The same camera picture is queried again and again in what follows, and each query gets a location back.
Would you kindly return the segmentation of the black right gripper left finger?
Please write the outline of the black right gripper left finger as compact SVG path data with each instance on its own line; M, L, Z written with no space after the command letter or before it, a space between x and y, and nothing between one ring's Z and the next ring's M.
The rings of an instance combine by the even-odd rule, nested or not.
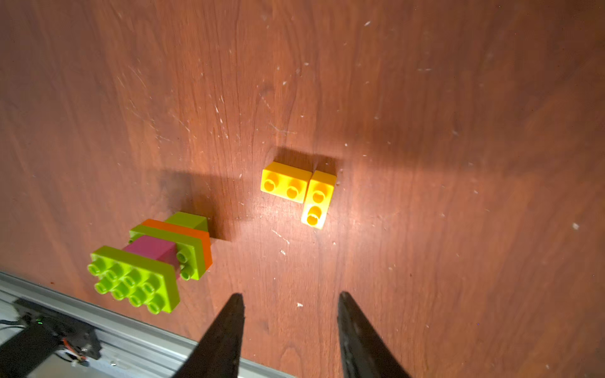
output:
M244 312L243 295L232 294L173 377L238 377Z

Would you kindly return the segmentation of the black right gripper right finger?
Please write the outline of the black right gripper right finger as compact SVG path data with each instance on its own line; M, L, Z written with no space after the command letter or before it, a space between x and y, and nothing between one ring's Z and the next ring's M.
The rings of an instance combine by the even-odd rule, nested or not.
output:
M337 324L345 377L411 378L347 291L339 295Z

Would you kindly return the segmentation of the green 2x4 lego brick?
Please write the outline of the green 2x4 lego brick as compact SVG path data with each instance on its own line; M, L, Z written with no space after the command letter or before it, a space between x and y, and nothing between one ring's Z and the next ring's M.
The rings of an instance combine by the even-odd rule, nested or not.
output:
M203 237L207 232L171 225L159 220L148 219L129 231L129 242L151 236L174 242L177 245L177 258L181 263L183 280L200 280L206 272L206 255Z
M154 315L173 313L181 302L175 269L161 261L103 246L91 254L88 272L96 278L97 293Z

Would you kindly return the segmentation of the pink 2x2 lego brick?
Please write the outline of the pink 2x2 lego brick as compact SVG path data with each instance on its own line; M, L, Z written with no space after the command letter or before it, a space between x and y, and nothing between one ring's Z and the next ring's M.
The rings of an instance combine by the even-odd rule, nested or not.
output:
M123 250L134 255L166 263L174 268L176 274L181 271L181 263L179 263L176 256L178 249L174 242L151 236L140 236L140 238L125 246Z

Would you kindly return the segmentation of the small green 2x2 lego brick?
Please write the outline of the small green 2x2 lego brick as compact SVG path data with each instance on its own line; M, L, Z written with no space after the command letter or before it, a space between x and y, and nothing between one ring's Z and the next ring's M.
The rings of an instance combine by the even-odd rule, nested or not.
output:
M185 212L177 212L167 218L165 223L178 225L185 228L191 228L199 231L208 232L208 220L206 217L189 214Z

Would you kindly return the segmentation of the orange 2x4 lego brick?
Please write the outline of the orange 2x4 lego brick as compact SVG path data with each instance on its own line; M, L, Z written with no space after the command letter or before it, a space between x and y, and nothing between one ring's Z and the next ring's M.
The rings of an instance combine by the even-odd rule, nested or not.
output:
M213 264L205 217L177 213L166 221L147 219L130 233L132 239L141 234L174 242L184 280L199 280Z

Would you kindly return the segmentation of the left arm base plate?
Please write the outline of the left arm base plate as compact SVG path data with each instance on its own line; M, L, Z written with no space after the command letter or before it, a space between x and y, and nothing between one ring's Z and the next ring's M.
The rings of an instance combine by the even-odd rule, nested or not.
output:
M26 377L59 351L70 355L68 362L83 366L101 358L93 326L26 299L12 306L17 318L1 320L1 330L17 331L1 342L2 377Z

